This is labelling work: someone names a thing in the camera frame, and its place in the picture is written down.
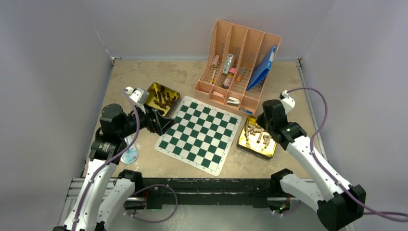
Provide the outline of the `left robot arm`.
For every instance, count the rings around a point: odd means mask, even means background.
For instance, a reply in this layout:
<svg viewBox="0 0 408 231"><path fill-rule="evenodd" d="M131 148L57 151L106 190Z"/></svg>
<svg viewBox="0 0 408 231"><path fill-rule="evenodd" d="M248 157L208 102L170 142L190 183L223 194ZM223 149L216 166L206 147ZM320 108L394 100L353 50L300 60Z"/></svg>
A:
<svg viewBox="0 0 408 231"><path fill-rule="evenodd" d="M129 135L138 136L140 129L164 135L176 120L161 115L161 110L145 105L133 107L126 114L123 108L109 104L102 109L100 128L91 145L88 170L72 211L55 231L107 231L124 207L126 200L142 194L146 187L140 172L124 170L118 175L112 191L105 195L121 156L130 148L125 141Z"/></svg>

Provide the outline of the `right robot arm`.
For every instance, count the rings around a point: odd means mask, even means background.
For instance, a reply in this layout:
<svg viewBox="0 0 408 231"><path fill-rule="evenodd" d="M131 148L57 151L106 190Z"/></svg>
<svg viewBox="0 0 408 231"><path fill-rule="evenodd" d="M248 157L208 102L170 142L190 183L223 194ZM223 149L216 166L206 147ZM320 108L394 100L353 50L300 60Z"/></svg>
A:
<svg viewBox="0 0 408 231"><path fill-rule="evenodd" d="M317 213L327 230L338 231L363 216L366 191L361 185L353 186L339 175L312 147L305 130L298 123L288 121L287 113L294 105L290 96L267 100L263 102L263 113L256 122L302 165L313 182L308 183L285 168L271 175L271 192L277 196L287 193L298 198Z"/></svg>

